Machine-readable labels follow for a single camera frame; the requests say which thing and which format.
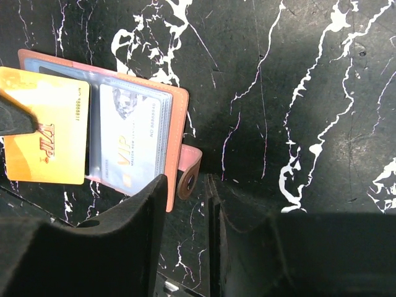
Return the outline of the gold VIP card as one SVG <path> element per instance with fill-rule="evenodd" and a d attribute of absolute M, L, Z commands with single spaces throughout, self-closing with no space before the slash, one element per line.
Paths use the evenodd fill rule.
<path fill-rule="evenodd" d="M 33 133 L 4 137 L 8 179 L 82 184 L 89 83 L 1 67 L 1 94 L 33 114 L 37 122 Z"/>

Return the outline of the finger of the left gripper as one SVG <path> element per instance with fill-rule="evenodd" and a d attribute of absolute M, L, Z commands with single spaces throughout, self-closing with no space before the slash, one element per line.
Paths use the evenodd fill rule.
<path fill-rule="evenodd" d="M 37 117 L 1 90 L 1 136 L 32 134 L 37 130 Z"/>

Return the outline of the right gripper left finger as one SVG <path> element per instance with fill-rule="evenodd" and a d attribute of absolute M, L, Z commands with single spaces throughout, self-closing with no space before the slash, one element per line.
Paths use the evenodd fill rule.
<path fill-rule="evenodd" d="M 153 296 L 168 183 L 76 227 L 32 217 L 1 219 L 2 296 Z"/>

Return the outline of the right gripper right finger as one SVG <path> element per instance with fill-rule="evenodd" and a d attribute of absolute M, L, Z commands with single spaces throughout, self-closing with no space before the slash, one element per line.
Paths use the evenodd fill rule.
<path fill-rule="evenodd" d="M 210 296 L 394 296 L 395 217 L 264 214 L 205 177 Z"/>

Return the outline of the black credit card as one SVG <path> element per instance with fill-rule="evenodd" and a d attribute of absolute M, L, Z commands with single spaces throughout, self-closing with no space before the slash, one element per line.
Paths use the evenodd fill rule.
<path fill-rule="evenodd" d="M 64 77 L 64 78 L 70 78 L 72 79 L 72 76 L 68 75 L 67 72 L 65 72 L 62 69 L 52 69 L 46 66 L 39 66 L 38 67 L 39 73 L 42 74 L 48 74 L 48 75 L 53 75 L 57 77 Z"/>

